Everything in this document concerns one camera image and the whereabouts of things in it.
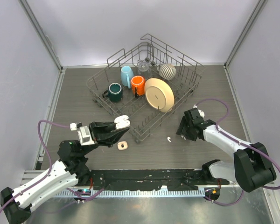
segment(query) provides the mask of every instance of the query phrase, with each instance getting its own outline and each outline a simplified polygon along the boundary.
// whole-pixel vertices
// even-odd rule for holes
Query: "plate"
[[[164,113],[171,111],[174,95],[170,86],[163,80],[150,78],[145,83],[144,92],[146,100],[153,108]]]

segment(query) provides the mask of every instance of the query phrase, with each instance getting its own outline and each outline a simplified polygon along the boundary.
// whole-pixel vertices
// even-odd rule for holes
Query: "dish rack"
[[[146,34],[142,36],[141,43],[129,51],[121,49],[107,59],[107,66],[87,80],[87,87],[93,95],[93,100],[99,107],[106,109],[112,116],[129,116],[131,121],[130,133],[137,143],[140,143],[173,113],[197,89],[205,67],[199,62],[186,56],[182,52],[169,46],[156,37]],[[136,98],[128,87],[121,83],[121,68],[129,65],[134,75],[138,74],[138,63],[150,62],[151,77],[165,81],[173,91],[175,103],[172,110],[163,113],[149,105],[145,96]],[[159,76],[156,67],[168,63],[176,67],[176,75],[171,80]],[[123,98],[114,103],[108,98],[103,98],[103,92],[111,83],[120,83],[123,87]]]

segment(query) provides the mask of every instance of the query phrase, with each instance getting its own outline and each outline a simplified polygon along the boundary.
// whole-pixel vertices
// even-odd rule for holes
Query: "mug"
[[[159,75],[166,80],[172,80],[176,75],[176,68],[171,64],[161,64],[157,67]]]
[[[112,102],[119,102],[122,99],[122,88],[119,83],[111,83],[103,93],[103,98],[108,97]]]
[[[144,95],[145,79],[142,76],[134,76],[131,80],[131,87],[135,97]]]
[[[124,86],[131,88],[131,79],[134,77],[134,73],[130,66],[124,66],[121,68],[121,82]]]

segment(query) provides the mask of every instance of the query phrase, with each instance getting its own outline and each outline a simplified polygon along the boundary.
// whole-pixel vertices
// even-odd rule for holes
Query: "mug handle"
[[[157,66],[157,70],[158,70],[158,71],[160,71],[161,65],[163,65],[163,64],[159,64],[159,65]]]
[[[126,74],[126,80],[127,80],[127,86],[129,87],[129,89],[131,88],[131,81],[130,81],[130,77],[128,74]]]
[[[105,92],[103,92],[102,97],[103,97],[103,98],[107,98],[107,97],[108,97],[108,90],[106,90]]]
[[[138,95],[138,92],[137,92],[137,87],[135,87],[135,97],[137,98],[139,95]]]

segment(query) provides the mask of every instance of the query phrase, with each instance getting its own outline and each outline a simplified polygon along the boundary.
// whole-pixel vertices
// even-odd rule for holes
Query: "striped ball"
[[[176,75],[176,68],[171,64],[162,64],[160,66],[160,76],[164,79],[172,80]]]

